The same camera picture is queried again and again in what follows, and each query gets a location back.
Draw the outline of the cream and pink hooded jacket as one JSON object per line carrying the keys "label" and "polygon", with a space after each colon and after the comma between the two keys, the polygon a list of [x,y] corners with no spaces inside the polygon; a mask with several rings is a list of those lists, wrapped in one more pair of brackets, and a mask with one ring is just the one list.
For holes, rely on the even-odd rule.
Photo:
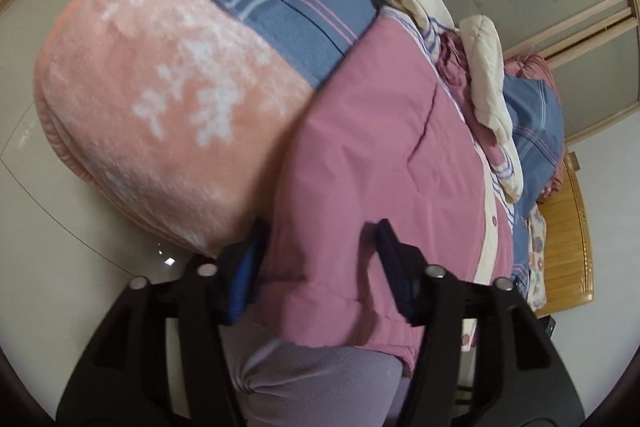
{"label": "cream and pink hooded jacket", "polygon": [[524,180],[494,23],[455,22],[442,0],[378,1],[286,153],[256,310],[296,345],[412,369],[422,332],[396,307],[375,225],[486,285],[512,270]]}

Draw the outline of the lavender trousers leg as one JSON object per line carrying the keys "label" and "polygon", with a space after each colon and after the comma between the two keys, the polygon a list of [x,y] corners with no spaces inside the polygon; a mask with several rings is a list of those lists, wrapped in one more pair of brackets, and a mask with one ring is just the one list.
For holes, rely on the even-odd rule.
{"label": "lavender trousers leg", "polygon": [[250,426],[393,426],[409,387],[398,358],[354,347],[300,347],[250,314],[219,329]]}

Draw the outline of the floral pillow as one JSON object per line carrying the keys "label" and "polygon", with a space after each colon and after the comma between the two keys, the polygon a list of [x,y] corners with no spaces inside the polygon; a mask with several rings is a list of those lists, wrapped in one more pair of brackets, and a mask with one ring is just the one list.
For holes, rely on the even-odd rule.
{"label": "floral pillow", "polygon": [[534,312],[547,304],[546,284],[544,283],[544,246],[547,238],[547,222],[535,205],[526,220],[528,286],[526,301]]}

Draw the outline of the pink fleece blanket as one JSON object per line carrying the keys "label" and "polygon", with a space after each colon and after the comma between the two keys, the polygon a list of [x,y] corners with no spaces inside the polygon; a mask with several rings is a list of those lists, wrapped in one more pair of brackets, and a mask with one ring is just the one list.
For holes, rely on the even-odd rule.
{"label": "pink fleece blanket", "polygon": [[51,147],[162,239],[216,256],[268,217],[314,91],[213,0],[73,0],[39,52]]}

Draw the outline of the blue striped bed sheet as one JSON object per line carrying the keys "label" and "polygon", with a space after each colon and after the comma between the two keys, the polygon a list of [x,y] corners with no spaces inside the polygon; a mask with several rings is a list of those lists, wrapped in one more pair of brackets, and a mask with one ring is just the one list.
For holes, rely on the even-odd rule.
{"label": "blue striped bed sheet", "polygon": [[561,104],[541,80],[509,75],[497,29],[483,15],[454,20],[442,0],[213,0],[271,44],[319,88],[382,6],[406,11],[427,53],[483,131],[510,118],[513,138],[499,148],[498,177],[522,179],[515,206],[512,277],[527,296],[526,220],[564,148]]}

